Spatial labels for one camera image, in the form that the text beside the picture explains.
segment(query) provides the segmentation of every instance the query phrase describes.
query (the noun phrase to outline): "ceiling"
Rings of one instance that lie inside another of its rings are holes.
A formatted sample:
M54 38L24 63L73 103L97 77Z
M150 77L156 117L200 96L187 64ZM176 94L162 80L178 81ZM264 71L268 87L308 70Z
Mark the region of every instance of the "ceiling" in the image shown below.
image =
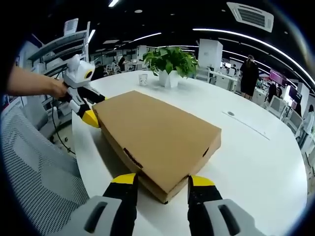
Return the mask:
M51 8L47 18L35 28L34 34L44 43L48 43L63 35L63 25L66 20L79 18L78 30L86 28L87 21L91 21L91 29L96 32L90 42L90 54L97 49L112 50L123 44L123 41L134 40L146 35L161 32L162 34L148 37L136 42L128 43L120 49L135 48L137 45L197 45L200 38L219 40L223 49L247 56L251 54L263 64L274 68L291 79L305 81L312 89L315 85L297 66L283 55L270 48L247 38L227 33L193 31L193 28L208 28L229 30L260 39L283 51L300 64L313 78L315 78L314 42L315 35L309 23L311 9L304 9L305 4L293 4L288 1L277 1L277 5L266 0L235 0L250 5L274 15L274 26L271 33L262 29L239 23L235 20L226 1L199 0L119 0L109 8L111 0L89 0L89 4L79 5L77 1L58 1ZM105 40L118 39L115 44L106 44ZM270 56L283 61L286 65ZM224 58L244 58L223 53Z

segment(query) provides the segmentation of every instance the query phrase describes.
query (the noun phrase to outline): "white robot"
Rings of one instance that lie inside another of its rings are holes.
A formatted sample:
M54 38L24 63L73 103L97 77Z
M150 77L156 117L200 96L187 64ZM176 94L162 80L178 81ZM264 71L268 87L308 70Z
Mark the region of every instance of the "white robot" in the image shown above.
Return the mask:
M68 62L65 71L64 83L68 87L67 95L62 100L69 102L72 110L81 119L95 127L99 128L97 118L87 104L86 99L92 104L99 103L105 100L97 90L90 86L92 75L94 74L95 66L86 61L80 60L78 54Z

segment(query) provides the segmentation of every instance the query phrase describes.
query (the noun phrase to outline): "black cable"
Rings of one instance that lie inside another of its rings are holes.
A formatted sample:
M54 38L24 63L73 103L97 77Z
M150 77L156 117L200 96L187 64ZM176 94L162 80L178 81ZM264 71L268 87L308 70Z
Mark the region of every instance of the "black cable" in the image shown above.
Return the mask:
M71 153L73 153L73 154L75 155L75 152L71 151L71 148L67 147L67 146L63 143L63 141L61 140L61 138L60 138L60 136L59 136L59 133L58 133L58 130L57 130L57 127L56 127L56 124L55 124L55 119L54 119L54 100L55 100L55 99L53 98L53 100L52 100L52 113L51 113L51 116L52 116L52 118L53 118L53 123L54 123L54 127L55 127L55 132L56 132L56 134L57 134L57 136L58 136L58 138L59 138L61 144L67 149L67 151L68 151L68 152L71 152Z

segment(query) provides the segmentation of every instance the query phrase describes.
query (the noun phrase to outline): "human hand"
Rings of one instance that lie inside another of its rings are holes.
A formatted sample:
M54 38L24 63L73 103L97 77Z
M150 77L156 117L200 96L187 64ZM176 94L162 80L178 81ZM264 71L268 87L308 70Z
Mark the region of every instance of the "human hand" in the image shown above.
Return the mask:
M51 92L49 95L58 99L64 97L67 93L67 87L64 85L63 81L52 80Z

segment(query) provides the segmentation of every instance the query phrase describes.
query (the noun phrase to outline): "black dress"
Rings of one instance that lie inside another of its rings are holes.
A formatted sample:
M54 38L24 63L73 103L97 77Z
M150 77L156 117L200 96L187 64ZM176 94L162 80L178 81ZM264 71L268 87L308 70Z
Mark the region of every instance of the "black dress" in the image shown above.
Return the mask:
M251 62L250 67L246 66L246 62L242 65L241 71L243 72L241 80L241 92L253 96L256 83L259 77L258 66Z

